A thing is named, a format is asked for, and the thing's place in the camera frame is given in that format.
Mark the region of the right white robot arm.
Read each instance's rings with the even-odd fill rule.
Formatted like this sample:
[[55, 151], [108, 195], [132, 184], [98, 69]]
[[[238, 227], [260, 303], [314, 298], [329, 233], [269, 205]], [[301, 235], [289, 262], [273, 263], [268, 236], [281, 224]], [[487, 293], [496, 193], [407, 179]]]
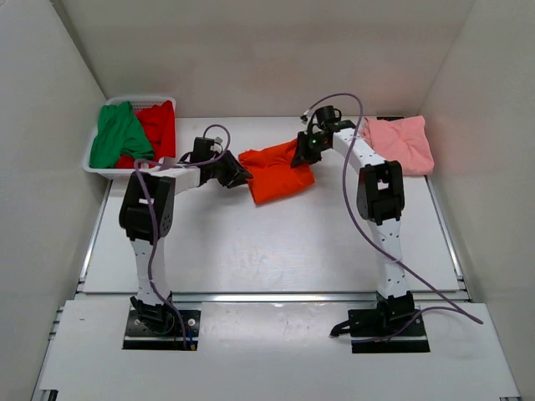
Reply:
[[332, 105], [306, 111], [301, 120], [306, 129], [298, 132], [291, 166], [313, 165], [322, 159], [325, 150], [335, 150], [348, 158], [344, 163], [359, 174], [357, 211], [380, 249], [377, 292], [385, 300], [406, 296], [410, 286], [400, 266], [400, 218], [405, 207], [400, 163], [378, 155], [360, 135], [361, 124], [344, 119]]

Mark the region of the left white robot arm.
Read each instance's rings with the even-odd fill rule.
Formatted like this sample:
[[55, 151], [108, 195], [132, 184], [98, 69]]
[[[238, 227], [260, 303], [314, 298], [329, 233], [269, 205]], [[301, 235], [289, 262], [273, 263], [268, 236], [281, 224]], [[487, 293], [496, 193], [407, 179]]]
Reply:
[[131, 302], [134, 308], [147, 310], [145, 321], [155, 332], [170, 330], [175, 321], [164, 257], [165, 238], [174, 221], [175, 197], [209, 180], [231, 189], [251, 178], [230, 150], [202, 137], [195, 138], [193, 150], [177, 164], [152, 172], [136, 169], [131, 174], [119, 223], [135, 253], [138, 290]]

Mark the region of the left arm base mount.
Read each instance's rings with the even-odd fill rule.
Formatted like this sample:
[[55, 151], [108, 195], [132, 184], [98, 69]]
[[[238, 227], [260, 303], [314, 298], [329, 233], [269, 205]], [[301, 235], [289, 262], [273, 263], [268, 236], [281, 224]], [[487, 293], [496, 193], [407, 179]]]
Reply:
[[198, 349], [200, 309], [182, 309], [178, 315], [168, 305], [145, 305], [130, 298], [122, 348], [125, 350], [187, 351]]

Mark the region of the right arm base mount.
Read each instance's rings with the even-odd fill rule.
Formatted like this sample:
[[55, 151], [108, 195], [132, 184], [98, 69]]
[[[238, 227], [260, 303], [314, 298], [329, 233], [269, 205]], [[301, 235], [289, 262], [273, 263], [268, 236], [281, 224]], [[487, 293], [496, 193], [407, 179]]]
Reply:
[[402, 297], [376, 295], [375, 307], [350, 309], [348, 318], [336, 324], [329, 336], [351, 337], [353, 354], [428, 353], [425, 324], [411, 292]]

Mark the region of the orange t shirt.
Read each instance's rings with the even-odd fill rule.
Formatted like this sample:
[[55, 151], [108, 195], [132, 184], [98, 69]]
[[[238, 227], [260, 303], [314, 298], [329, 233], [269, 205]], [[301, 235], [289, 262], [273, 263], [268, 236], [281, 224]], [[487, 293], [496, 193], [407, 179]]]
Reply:
[[309, 165], [293, 168], [291, 162], [297, 140], [263, 150], [247, 150], [238, 156], [240, 164], [252, 175], [247, 180], [256, 206], [297, 195], [315, 183]]

